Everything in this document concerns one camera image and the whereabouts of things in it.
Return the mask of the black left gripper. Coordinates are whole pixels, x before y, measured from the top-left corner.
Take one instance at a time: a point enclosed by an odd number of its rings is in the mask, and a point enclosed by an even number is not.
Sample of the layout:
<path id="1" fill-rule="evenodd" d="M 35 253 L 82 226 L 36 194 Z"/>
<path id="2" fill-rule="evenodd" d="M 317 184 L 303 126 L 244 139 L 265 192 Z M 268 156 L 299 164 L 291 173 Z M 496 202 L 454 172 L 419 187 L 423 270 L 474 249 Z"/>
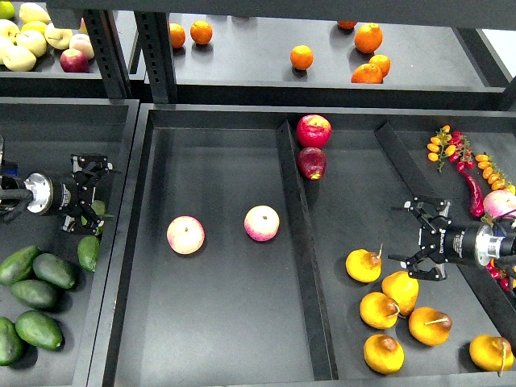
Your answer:
<path id="1" fill-rule="evenodd" d="M 92 205 L 96 186 L 104 178 L 120 173 L 107 157 L 100 154 L 72 154 L 73 171 L 65 173 L 32 173 L 24 181 L 32 200 L 27 209 L 37 215 L 65 214 L 63 231 L 78 235 L 94 235 L 111 214 L 98 215 Z"/>

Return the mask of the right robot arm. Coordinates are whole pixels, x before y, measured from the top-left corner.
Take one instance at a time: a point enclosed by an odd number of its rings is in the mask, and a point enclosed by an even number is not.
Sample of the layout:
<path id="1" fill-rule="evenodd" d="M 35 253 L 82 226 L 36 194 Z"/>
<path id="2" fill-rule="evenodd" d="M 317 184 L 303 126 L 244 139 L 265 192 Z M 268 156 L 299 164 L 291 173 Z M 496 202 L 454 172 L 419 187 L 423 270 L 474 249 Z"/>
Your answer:
<path id="1" fill-rule="evenodd" d="M 410 277 L 419 280 L 447 279 L 446 264 L 485 268 L 490 262 L 508 277 L 508 292 L 515 295 L 515 232 L 502 216 L 489 225 L 479 221 L 458 223 L 448 216 L 451 202 L 428 196 L 404 204 L 420 223 L 418 250 L 411 256 L 390 254 Z"/>

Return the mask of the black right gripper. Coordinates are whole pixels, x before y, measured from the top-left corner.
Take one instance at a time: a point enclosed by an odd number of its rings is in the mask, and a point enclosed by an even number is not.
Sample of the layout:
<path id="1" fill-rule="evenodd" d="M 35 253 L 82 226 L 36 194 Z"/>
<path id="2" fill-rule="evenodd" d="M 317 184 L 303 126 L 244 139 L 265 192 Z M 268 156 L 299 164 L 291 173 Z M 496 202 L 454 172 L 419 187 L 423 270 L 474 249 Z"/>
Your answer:
<path id="1" fill-rule="evenodd" d="M 418 195 L 403 206 L 393 207 L 412 214 L 421 226 L 418 252 L 412 256 L 388 255 L 410 278 L 443 281 L 447 279 L 445 263 L 483 267 L 500 258 L 500 237 L 492 228 L 484 223 L 451 224 L 450 206 L 449 200 Z"/>

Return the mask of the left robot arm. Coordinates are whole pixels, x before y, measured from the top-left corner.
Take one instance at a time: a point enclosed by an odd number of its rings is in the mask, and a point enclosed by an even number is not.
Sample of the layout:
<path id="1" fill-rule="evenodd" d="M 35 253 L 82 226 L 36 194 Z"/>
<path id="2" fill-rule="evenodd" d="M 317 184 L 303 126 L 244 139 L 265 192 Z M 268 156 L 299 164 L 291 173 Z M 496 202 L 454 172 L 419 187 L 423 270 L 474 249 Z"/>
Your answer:
<path id="1" fill-rule="evenodd" d="M 18 175 L 19 165 L 5 157 L 1 141 L 1 223 L 13 222 L 22 213 L 39 216 L 62 215 L 62 229 L 71 234 L 96 235 L 110 217 L 94 209 L 99 185 L 114 169 L 100 154 L 72 154 L 72 171 L 33 172 Z"/>

